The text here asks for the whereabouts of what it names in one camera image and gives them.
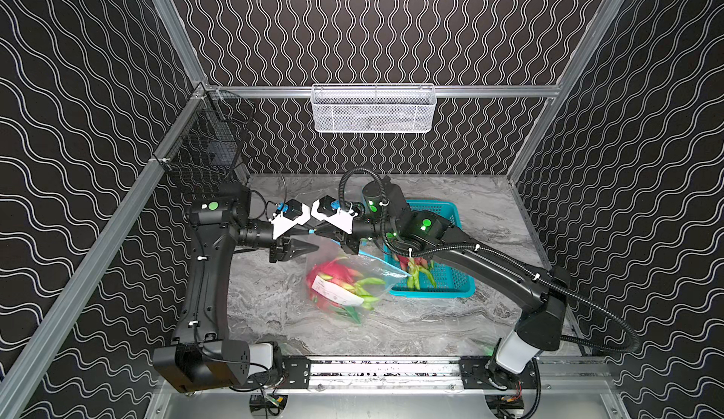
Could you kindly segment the dragon fruit bag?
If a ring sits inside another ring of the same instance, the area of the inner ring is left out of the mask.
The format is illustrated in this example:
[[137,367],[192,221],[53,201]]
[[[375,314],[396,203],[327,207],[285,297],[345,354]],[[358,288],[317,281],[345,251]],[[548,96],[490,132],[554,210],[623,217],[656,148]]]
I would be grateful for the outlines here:
[[399,264],[401,270],[405,271],[409,277],[405,281],[405,287],[412,291],[421,291],[424,281],[429,287],[436,288],[437,281],[432,272],[435,263],[424,258],[407,258],[404,256],[394,256],[395,261]]
[[310,299],[320,309],[359,307],[363,298],[356,294],[354,284],[361,273],[338,261],[314,266],[305,277]]
[[363,315],[375,309],[387,287],[387,283],[379,278],[369,277],[348,283],[324,275],[314,279],[310,298],[322,311],[360,324]]

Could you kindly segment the zip-top bag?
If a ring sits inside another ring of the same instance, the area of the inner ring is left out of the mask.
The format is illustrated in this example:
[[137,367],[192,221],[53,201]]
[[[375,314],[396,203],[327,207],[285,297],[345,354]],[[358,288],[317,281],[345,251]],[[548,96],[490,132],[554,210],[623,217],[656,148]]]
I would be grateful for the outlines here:
[[410,277],[364,251],[348,254],[332,240],[312,234],[301,240],[317,248],[307,254],[308,299],[319,310],[354,324],[363,323],[395,285]]

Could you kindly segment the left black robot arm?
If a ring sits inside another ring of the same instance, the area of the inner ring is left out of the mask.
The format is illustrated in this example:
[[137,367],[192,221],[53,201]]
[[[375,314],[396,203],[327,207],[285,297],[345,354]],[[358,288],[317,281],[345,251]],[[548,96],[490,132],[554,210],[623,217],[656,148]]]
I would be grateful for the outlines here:
[[229,336],[231,264],[239,249],[267,249],[272,262],[286,262],[318,246],[276,238],[271,223],[250,217],[251,202],[248,187],[224,183],[216,195],[194,200],[186,213],[192,235],[186,298],[171,343],[155,349],[152,358],[158,375],[181,394],[221,388],[252,392],[286,376],[279,345],[252,345]]

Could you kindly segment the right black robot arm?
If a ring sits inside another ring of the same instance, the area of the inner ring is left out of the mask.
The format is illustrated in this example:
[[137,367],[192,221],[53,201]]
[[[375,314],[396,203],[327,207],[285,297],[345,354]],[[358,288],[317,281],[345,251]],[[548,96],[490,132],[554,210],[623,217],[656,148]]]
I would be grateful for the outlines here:
[[359,218],[352,221],[352,236],[378,240],[383,249],[409,261],[422,258],[450,266],[518,305],[520,318],[496,345],[489,373],[520,375],[541,353],[559,349],[567,309],[563,281],[476,240],[437,213],[413,211],[398,185],[367,168],[353,168],[342,176],[337,189],[341,211],[354,209],[345,193],[356,174],[373,178],[369,183],[373,193],[365,196],[365,202],[376,210],[369,225]]

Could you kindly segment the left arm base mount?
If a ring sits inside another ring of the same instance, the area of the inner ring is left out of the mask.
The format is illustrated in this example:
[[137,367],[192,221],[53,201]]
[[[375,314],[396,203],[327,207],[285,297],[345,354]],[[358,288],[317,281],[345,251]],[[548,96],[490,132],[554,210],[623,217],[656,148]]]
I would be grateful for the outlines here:
[[310,375],[311,360],[301,356],[286,356],[274,360],[270,368],[253,362],[246,381],[231,389],[242,393],[260,389],[304,390],[309,387]]

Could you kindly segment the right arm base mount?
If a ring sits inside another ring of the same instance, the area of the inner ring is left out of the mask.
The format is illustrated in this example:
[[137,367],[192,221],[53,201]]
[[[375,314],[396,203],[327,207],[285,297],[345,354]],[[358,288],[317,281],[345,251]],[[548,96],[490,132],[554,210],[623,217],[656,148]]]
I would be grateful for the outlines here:
[[528,362],[518,375],[499,368],[492,356],[464,357],[459,360],[458,367],[465,390],[535,390],[540,381],[532,362]]

